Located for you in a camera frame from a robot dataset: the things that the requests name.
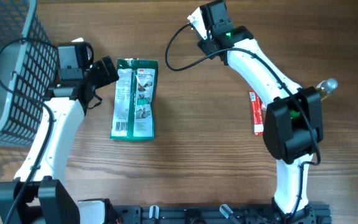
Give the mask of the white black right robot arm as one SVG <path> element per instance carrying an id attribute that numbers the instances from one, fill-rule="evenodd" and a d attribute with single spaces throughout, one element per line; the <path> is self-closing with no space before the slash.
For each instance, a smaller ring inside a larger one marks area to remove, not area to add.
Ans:
<path id="1" fill-rule="evenodd" d="M 219 57 L 240 74 L 267 107 L 263 139 L 277 165 L 273 206 L 281 222 L 304 219 L 311 208 L 306 196 L 308 169 L 321 162 L 323 119 L 317 89 L 303 88 L 284 75 L 249 29 L 234 27 L 224 1 L 198 7 L 188 21 L 206 56 Z"/>

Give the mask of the green white glove package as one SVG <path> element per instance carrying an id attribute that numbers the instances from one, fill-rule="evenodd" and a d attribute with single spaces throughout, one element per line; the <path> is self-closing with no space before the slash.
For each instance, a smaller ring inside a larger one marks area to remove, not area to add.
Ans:
<path id="1" fill-rule="evenodd" d="M 119 59 L 114 96 L 111 139 L 145 141 L 154 139 L 154 96 L 158 61 Z"/>

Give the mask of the red stick sachet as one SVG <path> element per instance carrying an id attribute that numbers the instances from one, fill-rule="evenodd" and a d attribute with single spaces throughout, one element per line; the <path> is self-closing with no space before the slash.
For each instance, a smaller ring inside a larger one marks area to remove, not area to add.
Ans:
<path id="1" fill-rule="evenodd" d="M 256 136 L 263 135 L 264 132 L 264 123 L 262 117 L 262 105 L 260 102 L 259 96 L 255 91 L 250 91 L 250 102 L 252 106 L 252 115 L 253 115 L 253 124 L 254 124 L 254 134 Z"/>

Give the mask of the yellow oil bottle silver cap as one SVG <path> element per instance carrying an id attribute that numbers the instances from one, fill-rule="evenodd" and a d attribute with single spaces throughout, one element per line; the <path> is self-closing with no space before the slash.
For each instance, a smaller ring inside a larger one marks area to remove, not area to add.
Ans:
<path id="1" fill-rule="evenodd" d="M 329 78 L 327 80 L 323 80 L 322 82 L 320 82 L 316 86 L 316 89 L 320 95 L 321 101 L 329 97 L 337 87 L 338 87 L 338 82 L 333 78 Z"/>

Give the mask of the green lid glass jar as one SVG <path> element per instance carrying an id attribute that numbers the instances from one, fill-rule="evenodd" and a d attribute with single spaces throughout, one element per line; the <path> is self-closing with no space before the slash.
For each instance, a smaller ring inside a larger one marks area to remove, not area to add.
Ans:
<path id="1" fill-rule="evenodd" d="M 291 119 L 296 119 L 300 116 L 300 112 L 299 111 L 295 111 L 295 110 L 291 110 L 290 111 L 290 117 Z"/>

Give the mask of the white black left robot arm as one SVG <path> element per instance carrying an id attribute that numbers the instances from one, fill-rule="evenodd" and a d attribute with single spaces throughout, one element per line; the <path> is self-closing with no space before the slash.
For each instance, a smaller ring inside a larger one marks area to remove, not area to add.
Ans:
<path id="1" fill-rule="evenodd" d="M 13 96 L 44 109 L 25 162 L 10 182 L 0 182 L 4 223 L 80 223 L 78 204 L 63 185 L 75 134 L 98 88 L 118 81 L 110 57 L 94 61 L 88 42 L 56 46 L 60 66 L 39 100 L 6 87 Z"/>

